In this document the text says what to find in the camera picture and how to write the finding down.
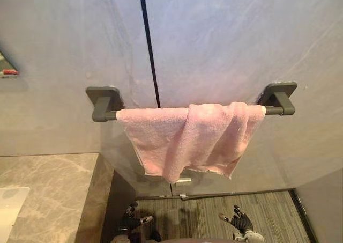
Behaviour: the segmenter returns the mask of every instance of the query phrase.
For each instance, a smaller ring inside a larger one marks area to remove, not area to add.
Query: towel
[[[231,178],[264,116],[264,106],[243,102],[117,112],[145,174],[170,183],[184,169]]]

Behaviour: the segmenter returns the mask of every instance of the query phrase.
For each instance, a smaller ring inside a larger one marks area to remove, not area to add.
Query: vanity
[[[135,199],[98,153],[0,157],[0,188],[29,188],[8,242],[110,242]]]

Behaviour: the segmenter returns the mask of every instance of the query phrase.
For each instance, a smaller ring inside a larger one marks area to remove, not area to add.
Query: towel bar bracket
[[[90,86],[86,93],[94,105],[93,121],[117,120],[116,112],[124,108],[119,90],[111,86]]]
[[[258,100],[258,104],[266,106],[266,115],[293,115],[295,107],[289,97],[296,88],[295,82],[269,84]]]

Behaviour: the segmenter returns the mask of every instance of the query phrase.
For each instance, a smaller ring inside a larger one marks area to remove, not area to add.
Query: marble countertop
[[[0,157],[0,187],[30,187],[8,242],[100,241],[112,176],[98,153]]]

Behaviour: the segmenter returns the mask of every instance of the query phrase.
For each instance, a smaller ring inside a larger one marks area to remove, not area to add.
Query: white sink
[[[0,188],[0,243],[6,243],[30,188]]]

